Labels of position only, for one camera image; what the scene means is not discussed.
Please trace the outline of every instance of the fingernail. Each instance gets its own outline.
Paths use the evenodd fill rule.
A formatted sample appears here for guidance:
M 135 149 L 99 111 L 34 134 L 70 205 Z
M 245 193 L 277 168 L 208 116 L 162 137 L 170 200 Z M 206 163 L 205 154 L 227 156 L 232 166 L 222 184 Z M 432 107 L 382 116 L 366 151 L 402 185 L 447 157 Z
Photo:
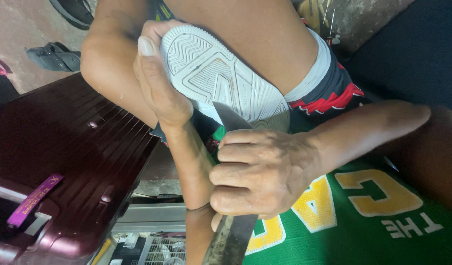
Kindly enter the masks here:
M 154 55 L 154 47 L 153 41 L 151 38 L 146 36 L 141 36 L 138 39 L 138 52 L 143 56 L 153 56 Z

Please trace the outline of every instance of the knife blade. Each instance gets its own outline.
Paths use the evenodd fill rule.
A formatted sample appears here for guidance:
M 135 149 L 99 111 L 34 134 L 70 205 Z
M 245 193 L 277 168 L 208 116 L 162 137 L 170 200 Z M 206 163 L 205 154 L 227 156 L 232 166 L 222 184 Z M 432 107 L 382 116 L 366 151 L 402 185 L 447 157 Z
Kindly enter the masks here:
M 238 129 L 254 129 L 250 123 L 227 105 L 220 102 L 213 102 L 213 105 L 227 132 Z M 206 251 L 202 264 L 242 264 L 257 218 L 257 214 L 240 216 L 223 215 L 210 246 Z

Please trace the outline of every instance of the green jersey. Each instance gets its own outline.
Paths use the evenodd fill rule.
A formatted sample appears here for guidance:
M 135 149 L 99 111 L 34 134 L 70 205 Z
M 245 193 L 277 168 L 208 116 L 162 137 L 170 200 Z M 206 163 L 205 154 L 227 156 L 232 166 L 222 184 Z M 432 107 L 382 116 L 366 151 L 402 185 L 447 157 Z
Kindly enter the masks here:
M 290 210 L 257 221 L 243 264 L 452 264 L 452 211 L 397 174 L 369 154 L 317 178 Z

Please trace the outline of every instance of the hand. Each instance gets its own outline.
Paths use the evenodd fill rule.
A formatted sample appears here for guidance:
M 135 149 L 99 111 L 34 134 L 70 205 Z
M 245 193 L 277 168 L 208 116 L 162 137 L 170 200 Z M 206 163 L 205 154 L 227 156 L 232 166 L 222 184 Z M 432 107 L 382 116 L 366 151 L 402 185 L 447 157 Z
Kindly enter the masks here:
M 176 20 L 147 21 L 138 40 L 139 52 L 133 65 L 144 98 L 162 128 L 183 126 L 193 114 L 191 101 L 173 88 L 167 79 L 159 51 L 162 37 L 171 28 L 180 25 L 186 23 Z
M 262 219 L 287 211 L 319 177 L 317 148 L 302 136 L 263 129 L 228 132 L 219 145 L 221 164 L 210 172 L 216 186 L 211 207 L 219 214 Z

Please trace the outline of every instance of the yellow lettering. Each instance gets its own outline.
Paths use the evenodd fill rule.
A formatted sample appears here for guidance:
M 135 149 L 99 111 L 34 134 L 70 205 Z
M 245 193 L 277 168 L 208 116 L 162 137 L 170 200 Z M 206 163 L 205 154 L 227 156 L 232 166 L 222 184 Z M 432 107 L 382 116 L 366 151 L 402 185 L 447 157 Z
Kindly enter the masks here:
M 355 209 L 365 217 L 401 214 L 423 205 L 418 196 L 380 170 L 338 173 L 335 177 L 344 190 L 363 189 L 361 183 L 372 180 L 385 193 L 386 198 L 380 200 L 373 200 L 368 195 L 348 197 Z
M 265 232 L 259 235 L 252 234 L 247 245 L 246 255 L 268 249 L 285 241 L 286 234 L 280 215 L 270 220 L 262 220 L 262 223 Z
M 337 226 L 332 192 L 326 175 L 315 179 L 292 206 L 311 233 Z

